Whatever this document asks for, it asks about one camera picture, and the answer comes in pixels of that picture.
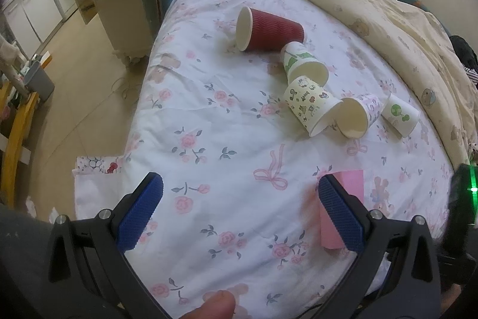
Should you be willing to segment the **person's left hand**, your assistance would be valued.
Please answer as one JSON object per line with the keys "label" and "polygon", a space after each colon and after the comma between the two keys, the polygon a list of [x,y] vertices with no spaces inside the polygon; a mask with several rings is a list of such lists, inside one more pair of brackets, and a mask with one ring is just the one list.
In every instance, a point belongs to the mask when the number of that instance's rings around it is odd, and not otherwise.
{"label": "person's left hand", "polygon": [[229,291],[218,291],[199,308],[187,312],[181,319],[232,319],[236,301]]}

